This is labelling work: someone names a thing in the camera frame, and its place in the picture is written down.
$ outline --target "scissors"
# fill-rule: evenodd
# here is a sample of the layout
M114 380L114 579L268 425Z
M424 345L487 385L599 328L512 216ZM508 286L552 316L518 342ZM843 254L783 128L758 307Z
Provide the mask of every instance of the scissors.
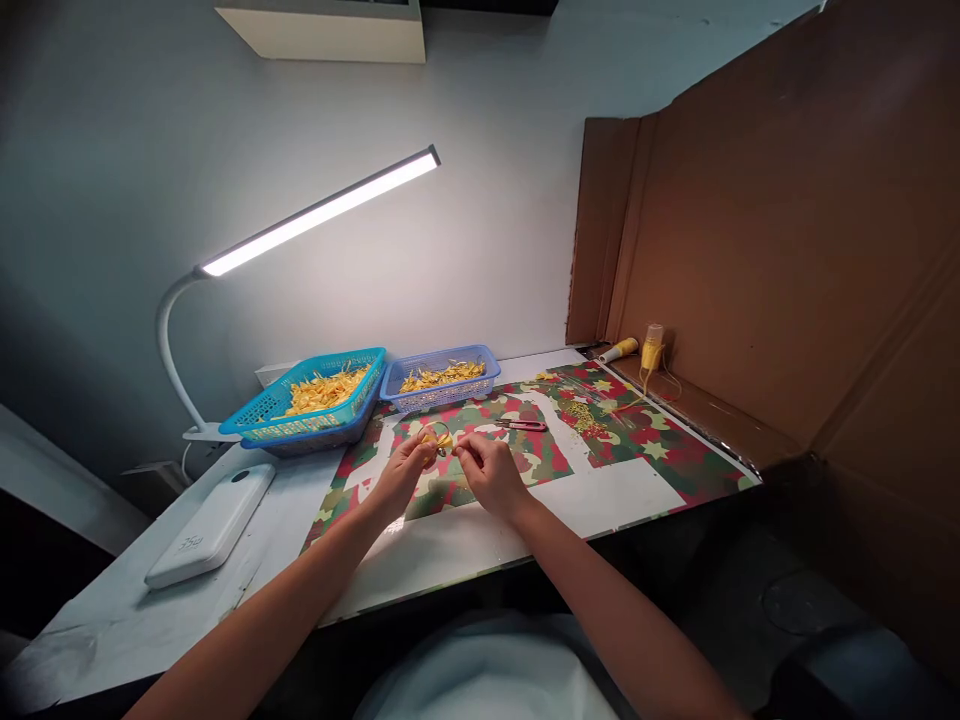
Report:
M533 420L506 420L501 418L495 423L498 427L510 430L526 430L527 432L546 432L547 424Z

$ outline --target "white wall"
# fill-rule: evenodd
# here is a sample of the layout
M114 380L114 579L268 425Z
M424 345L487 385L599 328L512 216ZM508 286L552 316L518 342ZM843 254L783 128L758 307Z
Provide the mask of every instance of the white wall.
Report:
M439 171L182 297L201 412L313 354L561 347L584 118L660 109L814 3L436 11L426 66L265 61L212 4L49 6L0 116L0 400L103 476L182 447L153 339L169 283L431 142Z

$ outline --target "lamp arm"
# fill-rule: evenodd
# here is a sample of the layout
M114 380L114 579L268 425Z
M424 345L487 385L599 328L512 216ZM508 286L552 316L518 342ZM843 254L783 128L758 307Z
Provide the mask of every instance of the lamp arm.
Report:
M177 368L173 364L173 355L170 354L170 310L173 309L173 303L180 297L180 293L194 283L205 279L207 279L207 276L196 270L189 275L184 275L170 286L170 289L167 290L160 300L160 307L157 308L157 346L160 349L160 360L163 361L163 367L170 377L173 389L177 391L180 402L183 403L187 412L190 413L190 417L193 418L193 422L196 423L198 431L202 431L207 423L200 416L197 406L193 404L193 400L187 395L187 390L183 387L183 382L180 380Z

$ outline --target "finger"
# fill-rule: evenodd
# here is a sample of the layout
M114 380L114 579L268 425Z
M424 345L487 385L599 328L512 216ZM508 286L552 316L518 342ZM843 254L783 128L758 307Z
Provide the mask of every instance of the finger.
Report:
M460 441L457 443L457 447L471 450L474 454L474 459L479 459L479 465L483 466L486 464L487 459L491 457L496 445L494 444L493 440L490 440L483 435L469 433L468 435L464 435L462 438L460 438Z
M437 444L430 440L422 445L417 445L411 452L410 457L404 460L404 467L416 468L417 475L423 469L426 463L434 460L437 456Z
M402 443L397 445L397 449L394 450L394 454L399 453L403 457L409 457L410 453L413 452L413 449L420 444L420 441L427 435L427 429L421 428L420 432L416 435L411 435Z
M480 469L480 466L477 465L477 459L473 456L473 452L471 452L469 448L458 446L454 452L460 460L460 466L463 468L463 474L467 476L468 483L483 478L483 471Z

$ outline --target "white power bank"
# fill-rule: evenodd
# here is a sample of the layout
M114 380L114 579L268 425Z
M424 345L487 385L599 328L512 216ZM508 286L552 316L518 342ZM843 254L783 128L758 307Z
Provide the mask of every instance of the white power bank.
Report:
M223 565L275 473L264 463L224 477L143 581L159 589Z

